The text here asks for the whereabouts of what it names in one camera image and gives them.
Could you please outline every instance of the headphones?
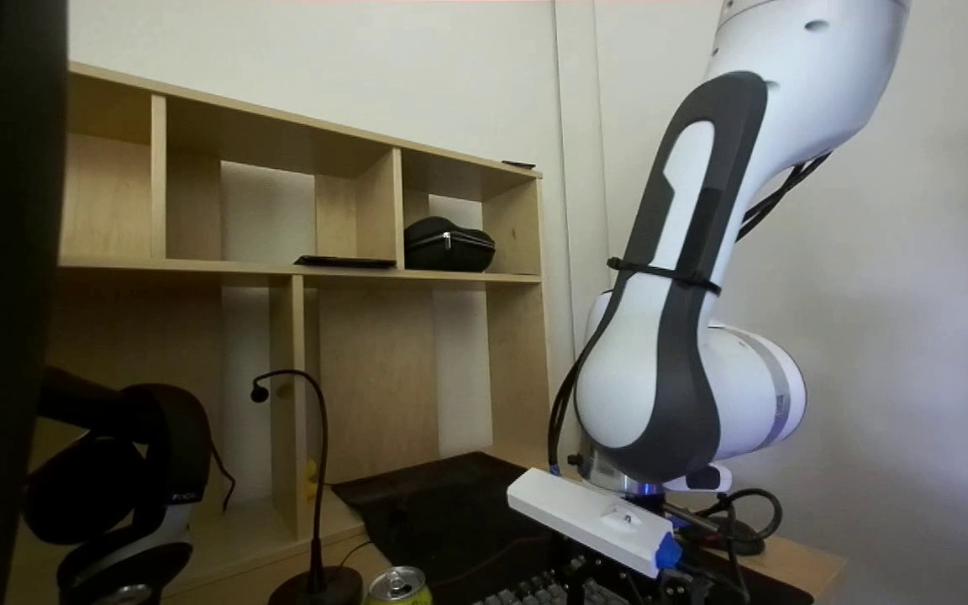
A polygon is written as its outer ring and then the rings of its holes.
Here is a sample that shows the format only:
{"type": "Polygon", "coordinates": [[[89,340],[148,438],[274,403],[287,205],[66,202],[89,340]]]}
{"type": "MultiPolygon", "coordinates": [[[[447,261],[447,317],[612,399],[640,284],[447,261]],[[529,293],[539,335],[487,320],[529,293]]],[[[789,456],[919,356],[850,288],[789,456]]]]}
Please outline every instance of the headphones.
{"type": "Polygon", "coordinates": [[[23,493],[39,541],[78,544],[56,566],[60,605],[158,602],[191,558],[187,514],[210,455],[204,407],[167,384],[105,390],[48,370],[37,414],[88,428],[23,493]]]}

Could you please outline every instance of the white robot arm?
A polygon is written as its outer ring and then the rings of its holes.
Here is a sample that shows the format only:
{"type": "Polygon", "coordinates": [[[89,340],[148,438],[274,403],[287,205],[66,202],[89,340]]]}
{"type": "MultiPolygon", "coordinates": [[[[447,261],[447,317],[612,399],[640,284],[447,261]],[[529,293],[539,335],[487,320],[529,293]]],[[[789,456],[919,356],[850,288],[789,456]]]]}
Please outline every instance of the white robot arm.
{"type": "MultiPolygon", "coordinates": [[[[735,240],[766,210],[754,199],[787,171],[784,188],[800,180],[874,115],[908,10],[908,0],[726,0],[705,82],[669,120],[626,254],[612,261],[614,288],[562,388],[577,390],[585,438],[617,473],[669,483],[798,430],[806,395],[798,364],[755,331],[711,326],[710,311],[735,240]]],[[[550,528],[563,534],[587,528],[600,534],[595,544],[623,541],[626,512],[617,525],[595,519],[612,509],[553,512],[559,491],[516,481],[511,509],[562,519],[550,528]]]]}

